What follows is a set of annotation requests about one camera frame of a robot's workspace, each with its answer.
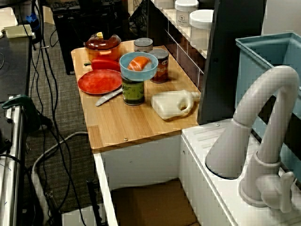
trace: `blue plastic bin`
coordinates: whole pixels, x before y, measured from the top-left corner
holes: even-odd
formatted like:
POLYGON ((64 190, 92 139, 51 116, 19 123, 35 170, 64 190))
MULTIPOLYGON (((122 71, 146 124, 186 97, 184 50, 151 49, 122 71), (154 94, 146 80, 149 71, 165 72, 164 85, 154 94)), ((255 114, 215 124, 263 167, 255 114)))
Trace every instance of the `blue plastic bin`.
MULTIPOLYGON (((253 82, 268 69, 287 65, 296 70, 301 81, 301 37, 293 32, 254 36, 236 39, 240 48, 236 104, 253 82)), ((293 113, 301 119, 301 92, 294 106, 293 113)), ((257 117, 253 129, 262 138, 266 124, 257 117)), ((282 162, 294 170, 295 176, 301 180, 301 161, 283 145, 281 149, 282 162)))

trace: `white tube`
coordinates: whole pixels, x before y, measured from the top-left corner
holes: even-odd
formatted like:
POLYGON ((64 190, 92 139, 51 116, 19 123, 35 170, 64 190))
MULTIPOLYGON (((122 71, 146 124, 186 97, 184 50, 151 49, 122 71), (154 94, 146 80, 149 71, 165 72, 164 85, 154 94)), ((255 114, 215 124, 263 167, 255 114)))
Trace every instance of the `white tube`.
MULTIPOLYGON (((76 133, 73 133, 71 135, 69 135, 65 141, 67 141, 68 139, 72 138, 73 136, 78 136, 78 135, 87 135, 88 133, 87 132, 76 132, 76 133)), ((43 153, 33 164, 33 167, 32 167, 32 183, 33 183, 33 187, 34 187, 34 190, 36 191, 36 194, 37 194, 37 197, 38 197, 38 200, 39 200, 39 203, 40 203, 40 206, 42 208, 42 211, 43 211, 43 216, 44 216, 44 219, 43 219, 43 226, 47 223, 47 221, 49 220, 49 216, 48 216, 48 210, 49 210, 49 207, 48 207, 48 203, 47 203, 47 200, 44 196, 44 191, 43 191, 43 187, 42 187, 42 184, 40 182, 40 179, 39 179, 39 176, 35 170, 37 164, 42 160, 42 158, 44 157, 44 155, 48 154, 49 152, 51 152, 53 149, 55 149, 56 147, 58 146, 58 144, 52 146, 51 148, 49 148, 47 151, 45 151, 45 153, 43 153)))

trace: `blue bowl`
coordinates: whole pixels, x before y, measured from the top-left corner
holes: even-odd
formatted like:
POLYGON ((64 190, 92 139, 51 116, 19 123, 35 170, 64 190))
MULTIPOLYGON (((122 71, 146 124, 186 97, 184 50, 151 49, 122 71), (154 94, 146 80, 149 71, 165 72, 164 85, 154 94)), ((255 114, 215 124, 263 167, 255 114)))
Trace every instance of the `blue bowl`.
POLYGON ((158 60, 155 56, 149 53, 144 53, 144 52, 132 52, 132 53, 127 53, 123 55, 120 58, 120 69, 123 77, 126 79, 132 80, 132 81, 145 81, 148 79, 151 79, 152 77, 155 76, 158 68, 158 60), (138 56, 144 56, 148 57, 151 60, 151 69, 147 71, 141 71, 141 72, 135 72, 129 70, 127 67, 130 64, 130 62, 138 56))

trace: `green clamp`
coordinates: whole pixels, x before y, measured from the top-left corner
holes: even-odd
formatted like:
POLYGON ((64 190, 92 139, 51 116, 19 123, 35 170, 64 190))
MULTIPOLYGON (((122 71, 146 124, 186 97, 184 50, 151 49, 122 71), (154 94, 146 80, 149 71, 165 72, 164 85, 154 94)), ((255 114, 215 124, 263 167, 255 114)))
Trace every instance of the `green clamp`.
POLYGON ((41 126, 40 115, 32 99, 29 96, 19 95, 2 104, 3 109, 9 109, 13 106, 22 106, 24 108, 24 112, 26 116, 26 126, 25 126, 26 133, 37 131, 40 128, 41 126))

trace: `orange pot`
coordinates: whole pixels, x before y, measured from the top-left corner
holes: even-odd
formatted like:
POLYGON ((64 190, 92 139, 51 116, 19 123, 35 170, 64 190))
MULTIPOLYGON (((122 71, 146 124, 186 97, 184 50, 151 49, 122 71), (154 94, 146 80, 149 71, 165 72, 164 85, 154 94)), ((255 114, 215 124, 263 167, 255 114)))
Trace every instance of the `orange pot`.
POLYGON ((86 51, 89 60, 96 57, 103 57, 106 59, 117 61, 120 58, 120 43, 121 39, 117 35, 111 36, 108 40, 103 39, 101 32, 93 35, 86 43, 86 51))

